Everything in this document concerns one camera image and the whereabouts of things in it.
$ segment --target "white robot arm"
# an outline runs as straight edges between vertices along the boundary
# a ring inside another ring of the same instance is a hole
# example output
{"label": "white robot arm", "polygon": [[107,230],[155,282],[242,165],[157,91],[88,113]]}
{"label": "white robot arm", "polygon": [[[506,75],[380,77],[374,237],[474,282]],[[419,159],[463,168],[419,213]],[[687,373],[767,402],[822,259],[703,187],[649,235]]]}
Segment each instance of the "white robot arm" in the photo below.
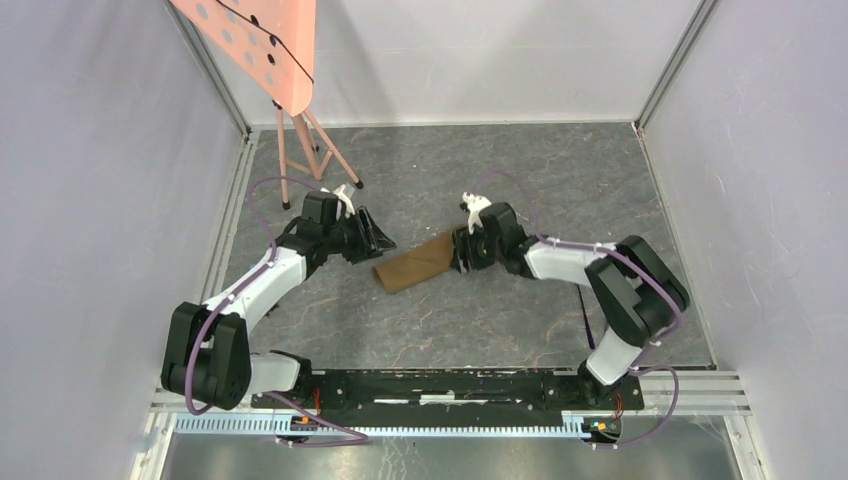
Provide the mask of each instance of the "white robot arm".
{"label": "white robot arm", "polygon": [[[301,215],[242,278],[200,305],[186,302],[177,307],[171,317],[162,386],[185,394],[191,377],[192,397],[222,409],[235,407],[245,395],[294,389],[301,373],[310,371],[309,360],[284,352],[252,354],[248,335],[280,298],[330,255],[341,254],[358,263],[396,248],[365,207],[351,210],[343,190],[307,194]],[[213,323],[206,338],[198,339],[209,321]],[[198,341],[203,343],[189,371]]]}
{"label": "white robot arm", "polygon": [[469,227],[453,234],[452,266],[456,270],[479,270],[500,263],[515,275],[563,280],[594,290],[608,328],[598,348],[578,368],[590,397],[602,396],[615,386],[651,339],[669,327],[674,318],[657,291],[648,284],[632,282],[638,278],[636,272],[605,251],[614,250],[637,265],[662,287],[680,311],[689,306],[686,289],[640,237],[598,244],[594,249],[567,248],[555,238],[545,237],[543,242],[528,236],[509,204],[468,194],[463,200],[463,208],[469,212]]}

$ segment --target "aluminum frame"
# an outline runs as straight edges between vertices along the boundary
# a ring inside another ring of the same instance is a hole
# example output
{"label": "aluminum frame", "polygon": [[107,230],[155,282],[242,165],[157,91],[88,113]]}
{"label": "aluminum frame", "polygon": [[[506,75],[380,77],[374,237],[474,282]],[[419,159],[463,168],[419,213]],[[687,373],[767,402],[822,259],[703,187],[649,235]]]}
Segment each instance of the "aluminum frame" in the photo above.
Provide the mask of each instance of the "aluminum frame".
{"label": "aluminum frame", "polygon": [[671,58],[668,59],[668,63],[666,63],[665,68],[663,68],[660,78],[657,80],[656,85],[654,85],[653,90],[651,90],[651,94],[648,95],[648,99],[645,101],[645,106],[642,107],[642,111],[639,112],[639,116],[637,116],[636,120],[633,122],[633,126],[637,130],[644,129],[648,122],[650,122],[657,106],[660,101],[662,101],[663,96],[665,96],[665,92],[668,91],[668,88],[677,76],[677,72],[680,71],[680,67],[683,65],[686,57],[689,56],[692,45],[698,39],[698,36],[701,34],[704,25],[706,25],[707,21],[710,19],[710,16],[718,2],[719,0],[701,0],[701,3],[698,4],[698,8],[695,9],[692,19],[689,20],[689,25],[687,25],[686,30],[683,31],[683,36],[681,36],[680,40],[677,42],[677,46],[674,48]]}
{"label": "aluminum frame", "polygon": [[194,24],[192,24],[185,15],[180,13],[177,7],[175,7],[170,0],[163,0],[163,2],[165,3],[165,8],[174,18],[174,23],[177,24],[180,33],[183,35],[183,38],[185,38],[186,44],[188,44],[192,55],[194,55],[198,65],[200,65],[200,69],[203,71],[203,74],[206,76],[207,80],[209,80],[212,88],[215,89],[215,92],[218,94],[221,102],[223,102],[224,108],[227,110],[227,115],[230,117],[230,121],[233,122],[233,126],[235,126],[236,130],[241,133],[242,137],[247,139],[251,133],[251,125],[242,113],[238,102],[233,96],[233,93],[230,91],[230,87],[227,86],[224,76],[218,69],[218,65],[215,63],[215,59],[212,57],[209,47],[203,40],[203,34],[197,30]]}
{"label": "aluminum frame", "polygon": [[[573,375],[574,372],[563,370],[562,375]],[[761,480],[768,478],[764,467],[763,457],[758,448],[755,436],[753,417],[745,396],[742,382],[736,372],[732,371],[680,371],[680,394],[676,417],[722,417],[731,436],[732,450],[743,480]],[[667,372],[652,372],[640,377],[642,395],[645,399],[645,409],[625,411],[627,417],[661,417],[665,414],[672,398],[674,382]],[[209,423],[194,432],[203,434],[255,434],[270,435],[267,429],[260,428],[261,422],[271,419],[291,418],[295,411],[289,409],[255,409],[250,406],[250,398],[244,399],[231,411],[217,408],[210,410]],[[612,411],[563,411],[564,425],[573,424],[582,417],[611,416]],[[188,418],[185,408],[185,398],[164,390],[157,390],[148,416],[145,428],[144,447],[136,456],[131,479],[151,480],[161,477],[168,448],[174,433],[180,433],[178,424],[181,419]],[[241,422],[244,425],[233,426],[231,422]],[[561,437],[574,438],[576,435],[567,427],[557,429],[498,429],[480,428],[474,432],[467,429],[440,428],[404,428],[396,427],[385,431],[369,431],[376,436],[438,436],[438,437]]]}

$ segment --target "white panel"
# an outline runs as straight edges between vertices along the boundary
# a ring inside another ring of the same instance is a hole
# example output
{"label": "white panel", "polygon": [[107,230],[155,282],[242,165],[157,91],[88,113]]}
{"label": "white panel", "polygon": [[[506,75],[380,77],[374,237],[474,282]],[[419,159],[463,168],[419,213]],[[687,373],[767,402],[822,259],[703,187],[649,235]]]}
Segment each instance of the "white panel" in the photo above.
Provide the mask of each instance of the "white panel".
{"label": "white panel", "polygon": [[2,23],[0,478],[126,478],[238,135],[158,0]]}
{"label": "white panel", "polygon": [[[698,0],[321,0],[327,125],[632,120]],[[268,96],[217,47],[254,125]]]}
{"label": "white panel", "polygon": [[778,479],[845,477],[846,24],[840,0],[721,2],[647,131]]}

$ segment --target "brown cardboard tube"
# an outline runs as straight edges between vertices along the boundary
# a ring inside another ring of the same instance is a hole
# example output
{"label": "brown cardboard tube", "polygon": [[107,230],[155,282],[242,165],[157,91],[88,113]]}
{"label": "brown cardboard tube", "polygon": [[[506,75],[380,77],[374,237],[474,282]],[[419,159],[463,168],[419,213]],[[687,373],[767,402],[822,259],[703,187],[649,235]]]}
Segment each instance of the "brown cardboard tube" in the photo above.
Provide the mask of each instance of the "brown cardboard tube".
{"label": "brown cardboard tube", "polygon": [[450,270],[454,230],[374,267],[377,283],[388,293],[398,293]]}

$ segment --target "black base bar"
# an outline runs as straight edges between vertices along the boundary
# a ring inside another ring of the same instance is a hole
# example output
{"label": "black base bar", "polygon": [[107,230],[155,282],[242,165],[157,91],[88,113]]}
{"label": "black base bar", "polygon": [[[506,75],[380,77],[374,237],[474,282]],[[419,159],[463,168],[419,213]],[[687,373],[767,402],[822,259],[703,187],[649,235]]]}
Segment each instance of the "black base bar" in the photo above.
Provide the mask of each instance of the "black base bar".
{"label": "black base bar", "polygon": [[[625,376],[609,394],[590,402],[572,372],[552,369],[324,370],[308,380],[307,408],[358,427],[561,426],[563,410],[642,410],[639,379]],[[459,404],[457,401],[477,403]],[[287,408],[254,396],[253,408]]]}

